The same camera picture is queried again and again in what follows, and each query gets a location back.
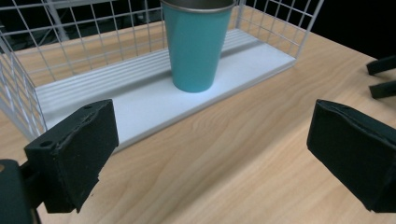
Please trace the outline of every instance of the wood grain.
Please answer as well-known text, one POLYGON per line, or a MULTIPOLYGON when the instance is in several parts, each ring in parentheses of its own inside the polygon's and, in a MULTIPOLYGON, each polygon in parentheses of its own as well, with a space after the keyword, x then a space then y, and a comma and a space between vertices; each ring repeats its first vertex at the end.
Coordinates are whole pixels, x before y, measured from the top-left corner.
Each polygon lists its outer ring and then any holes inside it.
MULTIPOLYGON (((113 155, 79 214, 43 223, 395 223, 367 211, 306 148, 315 101, 396 128, 394 98, 374 100, 373 59, 311 34, 297 64, 113 155)), ((1 117, 0 158, 26 142, 1 117)))

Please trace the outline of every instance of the white shelf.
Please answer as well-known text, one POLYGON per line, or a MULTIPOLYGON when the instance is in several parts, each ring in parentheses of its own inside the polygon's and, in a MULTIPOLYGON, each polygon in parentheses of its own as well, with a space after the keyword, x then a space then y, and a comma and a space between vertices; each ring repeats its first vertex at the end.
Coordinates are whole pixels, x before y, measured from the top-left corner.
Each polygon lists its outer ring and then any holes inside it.
POLYGON ((113 99, 120 150, 290 68, 294 62, 288 54, 232 30, 227 33, 215 82, 208 91, 177 89, 165 49, 50 83, 36 92, 49 128, 86 104, 113 99))

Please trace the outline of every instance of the metal tumbler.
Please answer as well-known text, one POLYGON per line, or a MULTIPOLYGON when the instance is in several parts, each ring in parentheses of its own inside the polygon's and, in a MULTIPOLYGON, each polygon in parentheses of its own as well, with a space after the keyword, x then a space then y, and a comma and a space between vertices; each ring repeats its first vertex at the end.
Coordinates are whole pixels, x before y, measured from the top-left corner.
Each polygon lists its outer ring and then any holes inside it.
POLYGON ((172 79, 182 91, 215 79, 234 0, 162 0, 172 79))

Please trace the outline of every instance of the white wire basket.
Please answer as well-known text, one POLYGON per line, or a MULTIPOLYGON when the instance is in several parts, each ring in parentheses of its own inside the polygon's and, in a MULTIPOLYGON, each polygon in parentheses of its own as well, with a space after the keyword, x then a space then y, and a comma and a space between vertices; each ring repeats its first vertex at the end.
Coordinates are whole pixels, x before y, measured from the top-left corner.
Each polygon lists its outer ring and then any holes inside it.
POLYGON ((201 93, 172 84, 160 0, 2 2, 4 113, 33 140, 110 98, 121 149, 293 66, 323 0, 237 1, 214 85, 201 93))

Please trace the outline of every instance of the wooden table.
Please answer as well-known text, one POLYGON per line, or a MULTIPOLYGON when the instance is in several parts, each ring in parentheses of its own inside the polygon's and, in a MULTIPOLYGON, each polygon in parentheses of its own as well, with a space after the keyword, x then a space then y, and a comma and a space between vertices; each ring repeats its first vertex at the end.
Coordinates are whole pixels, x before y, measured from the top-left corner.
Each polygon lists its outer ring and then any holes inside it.
MULTIPOLYGON (((395 223, 375 214, 307 149, 317 99, 396 128, 395 98, 374 100, 366 55, 311 34, 297 64, 113 155, 79 214, 43 223, 395 223)), ((1 115, 0 158, 27 141, 1 115)))

